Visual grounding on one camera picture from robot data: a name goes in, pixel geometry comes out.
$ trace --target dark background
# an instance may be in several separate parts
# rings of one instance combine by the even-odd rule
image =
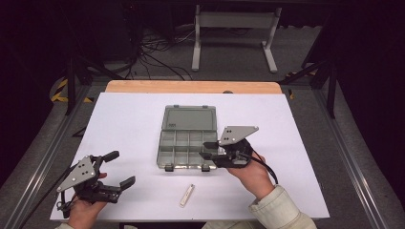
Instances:
[[[0,185],[4,183],[41,128],[53,104],[52,84],[64,74],[74,46],[95,62],[131,57],[131,33],[115,1],[60,1],[71,30],[61,29],[46,1],[1,1]],[[192,24],[194,7],[148,5],[139,23],[168,39],[174,28]],[[308,60],[337,52],[338,81],[375,161],[405,205],[405,16],[404,7],[385,1],[355,0],[340,29],[323,31]],[[324,25],[325,8],[284,8],[280,26]],[[103,33],[113,31],[110,37]]]

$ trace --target table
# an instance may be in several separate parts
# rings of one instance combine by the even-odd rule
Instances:
[[[223,91],[246,94],[222,94]],[[178,169],[168,173],[158,168],[164,106],[175,102],[216,106],[218,130],[235,123],[259,126],[259,132],[248,140],[271,161],[269,165],[295,203],[310,217],[329,216],[287,99],[276,83],[112,81],[97,101],[75,162],[85,155],[118,150],[120,157],[101,167],[102,172],[108,173],[104,183],[118,185],[133,175],[137,182],[121,195],[118,204],[107,205],[98,219],[127,222],[254,219],[247,210],[254,196],[225,169],[208,173]],[[187,205],[181,208],[180,200],[191,183],[196,188]],[[62,214],[54,208],[51,219],[62,220]]]

